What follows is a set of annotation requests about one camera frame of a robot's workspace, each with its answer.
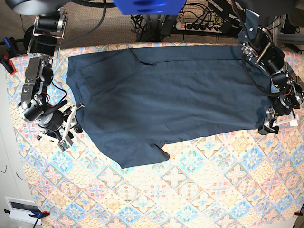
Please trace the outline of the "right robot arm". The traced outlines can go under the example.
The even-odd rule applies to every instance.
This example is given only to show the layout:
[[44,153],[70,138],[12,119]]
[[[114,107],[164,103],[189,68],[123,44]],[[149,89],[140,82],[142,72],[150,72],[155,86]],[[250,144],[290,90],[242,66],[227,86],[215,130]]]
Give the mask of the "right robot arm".
[[73,145],[71,129],[77,133],[83,131],[76,113],[84,107],[80,103],[62,112],[60,108],[67,104],[67,100],[62,98],[57,104],[50,104],[47,92],[47,87],[53,83],[52,63],[59,54],[67,20],[63,7],[50,14],[36,16],[27,49],[30,60],[18,105],[20,117],[28,123],[36,123],[42,129],[37,139],[45,138],[56,143],[62,151]]

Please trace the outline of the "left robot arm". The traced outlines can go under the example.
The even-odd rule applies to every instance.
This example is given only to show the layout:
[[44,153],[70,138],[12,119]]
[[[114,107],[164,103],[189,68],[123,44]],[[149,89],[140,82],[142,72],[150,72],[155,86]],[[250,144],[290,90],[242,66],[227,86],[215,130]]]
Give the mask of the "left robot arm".
[[[294,110],[299,109],[304,102],[304,83],[284,60],[285,54],[273,43],[269,29],[259,25],[259,18],[257,13],[246,9],[245,18],[240,20],[243,29],[238,35],[238,40],[243,52],[242,67],[252,85],[272,101],[272,105],[266,110],[263,124],[258,128],[258,133],[277,134],[278,117],[291,115],[291,121],[297,120]],[[246,64],[251,64],[269,77],[270,87],[274,91],[267,91],[257,84],[249,74]]]

